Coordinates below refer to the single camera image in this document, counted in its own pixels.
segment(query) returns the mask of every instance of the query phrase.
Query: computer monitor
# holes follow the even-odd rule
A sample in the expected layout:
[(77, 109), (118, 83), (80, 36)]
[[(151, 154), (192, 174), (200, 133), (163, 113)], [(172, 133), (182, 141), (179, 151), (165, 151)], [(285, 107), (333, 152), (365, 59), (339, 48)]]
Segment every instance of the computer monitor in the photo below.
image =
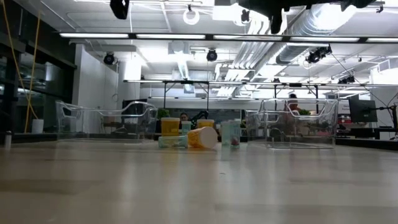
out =
[(374, 100), (348, 100), (348, 102), (352, 122), (377, 122)]

